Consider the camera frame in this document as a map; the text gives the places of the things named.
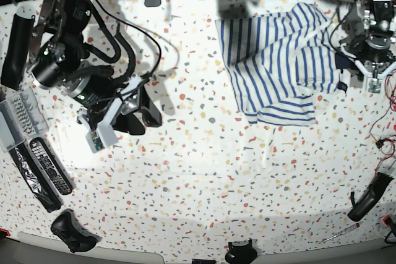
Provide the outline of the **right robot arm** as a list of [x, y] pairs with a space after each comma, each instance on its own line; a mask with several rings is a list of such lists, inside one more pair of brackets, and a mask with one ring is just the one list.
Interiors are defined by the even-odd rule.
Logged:
[[109, 31], [96, 5], [97, 0], [43, 0], [27, 62], [36, 86], [56, 87], [81, 104], [77, 122], [95, 152], [114, 145], [117, 132], [143, 135], [162, 124], [145, 89], [153, 72], [136, 73], [132, 46], [120, 28]]

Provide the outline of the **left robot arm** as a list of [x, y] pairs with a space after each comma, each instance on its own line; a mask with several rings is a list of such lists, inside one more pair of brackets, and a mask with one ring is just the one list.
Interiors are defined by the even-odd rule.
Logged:
[[340, 51], [359, 72], [363, 90], [382, 93], [395, 70], [394, 0], [354, 0], [340, 25], [346, 32]]

